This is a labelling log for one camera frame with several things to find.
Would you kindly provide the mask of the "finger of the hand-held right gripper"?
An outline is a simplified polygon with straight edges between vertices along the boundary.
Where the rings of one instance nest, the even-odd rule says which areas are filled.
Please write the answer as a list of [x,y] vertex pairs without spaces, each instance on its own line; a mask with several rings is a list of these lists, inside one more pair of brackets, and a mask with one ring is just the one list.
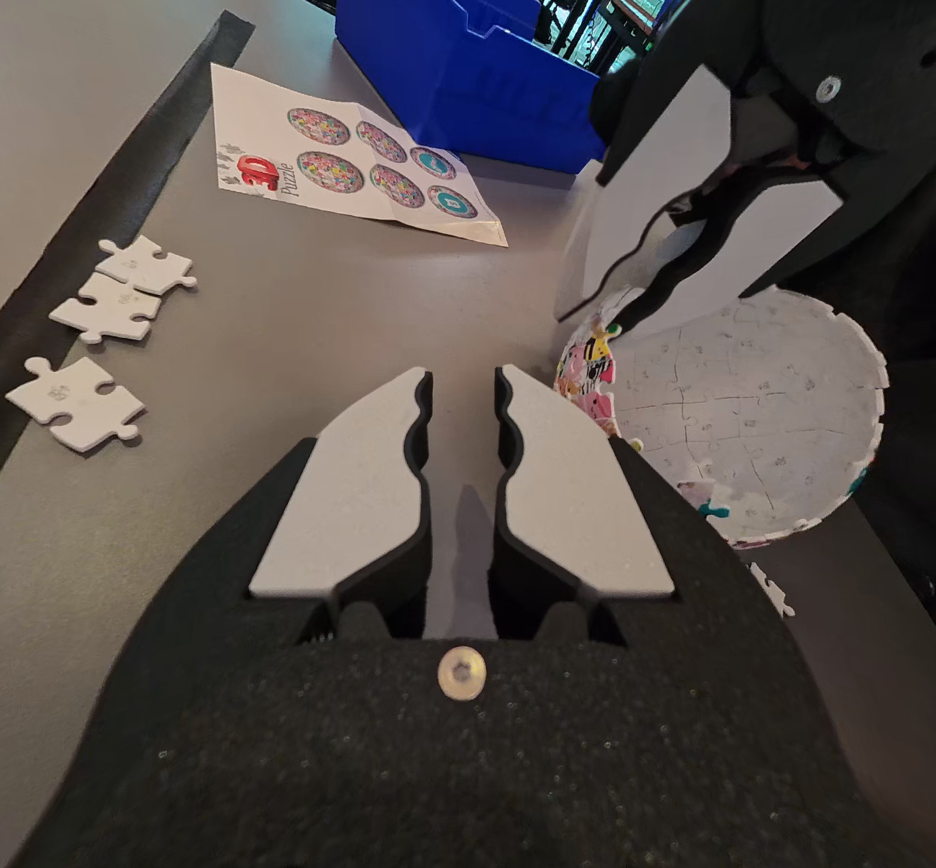
[[844,203],[822,179],[766,183],[708,219],[649,287],[613,313],[612,332],[640,339],[714,315],[771,270]]
[[731,93],[698,66],[602,185],[591,177],[565,247],[555,297],[561,326],[642,294],[697,230],[677,230],[666,209],[690,197],[726,160]]

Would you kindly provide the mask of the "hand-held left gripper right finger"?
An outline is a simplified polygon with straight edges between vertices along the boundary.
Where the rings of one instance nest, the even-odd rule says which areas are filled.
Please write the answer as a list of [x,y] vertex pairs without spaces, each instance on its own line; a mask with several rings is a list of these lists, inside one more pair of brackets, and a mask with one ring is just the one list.
[[495,370],[490,607],[500,640],[625,643],[620,600],[676,592],[611,439],[514,364]]

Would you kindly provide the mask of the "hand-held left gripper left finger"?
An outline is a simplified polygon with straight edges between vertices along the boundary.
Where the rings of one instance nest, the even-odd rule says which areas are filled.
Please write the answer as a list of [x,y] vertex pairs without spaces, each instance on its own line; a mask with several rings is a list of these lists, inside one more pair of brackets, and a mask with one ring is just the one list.
[[251,578],[252,597],[318,600],[334,620],[369,603],[392,637],[423,637],[432,393],[432,373],[412,367],[322,429]]

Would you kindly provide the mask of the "colourful puzzle ball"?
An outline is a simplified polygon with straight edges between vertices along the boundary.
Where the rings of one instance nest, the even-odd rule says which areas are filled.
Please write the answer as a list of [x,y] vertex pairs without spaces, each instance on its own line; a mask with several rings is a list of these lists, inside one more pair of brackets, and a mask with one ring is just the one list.
[[770,287],[633,340],[610,297],[565,339],[553,388],[639,453],[736,550],[813,528],[867,475],[883,353],[821,300]]

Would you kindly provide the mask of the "row of white puzzle pieces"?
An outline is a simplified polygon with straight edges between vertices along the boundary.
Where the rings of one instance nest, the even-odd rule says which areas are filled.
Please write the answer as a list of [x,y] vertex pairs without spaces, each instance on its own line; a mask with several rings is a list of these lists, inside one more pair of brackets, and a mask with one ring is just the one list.
[[784,619],[796,616],[795,609],[787,602],[786,594],[775,581],[769,579],[763,570],[755,561],[752,561],[748,567],[751,575],[759,585],[760,589],[769,599],[771,605],[775,608],[778,616]]

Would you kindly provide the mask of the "single white puzzle piece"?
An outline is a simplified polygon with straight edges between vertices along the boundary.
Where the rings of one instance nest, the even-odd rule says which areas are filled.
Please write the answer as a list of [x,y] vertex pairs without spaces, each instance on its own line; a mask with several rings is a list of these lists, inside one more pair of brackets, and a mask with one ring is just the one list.
[[6,393],[6,400],[76,453],[88,453],[112,437],[135,441],[139,429],[133,419],[145,404],[106,370],[79,358],[58,370],[48,359],[31,357],[24,369],[33,375]]
[[106,257],[95,267],[96,272],[146,294],[162,297],[176,287],[197,287],[197,279],[190,273],[191,258],[166,252],[144,235],[125,247],[100,240],[98,249]]

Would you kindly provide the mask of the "white puzzle leaflet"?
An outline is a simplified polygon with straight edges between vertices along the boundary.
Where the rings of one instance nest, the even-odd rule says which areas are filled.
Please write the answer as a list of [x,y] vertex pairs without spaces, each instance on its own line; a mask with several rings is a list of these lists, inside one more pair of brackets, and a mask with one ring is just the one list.
[[352,102],[211,65],[218,185],[507,248],[464,162]]

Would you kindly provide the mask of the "blue plastic bin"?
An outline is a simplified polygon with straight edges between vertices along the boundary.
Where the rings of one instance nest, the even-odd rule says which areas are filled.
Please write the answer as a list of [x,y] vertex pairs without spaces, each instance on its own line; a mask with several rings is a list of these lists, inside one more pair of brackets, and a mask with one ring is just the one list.
[[537,0],[337,0],[335,34],[418,142],[569,174],[598,78],[533,41]]

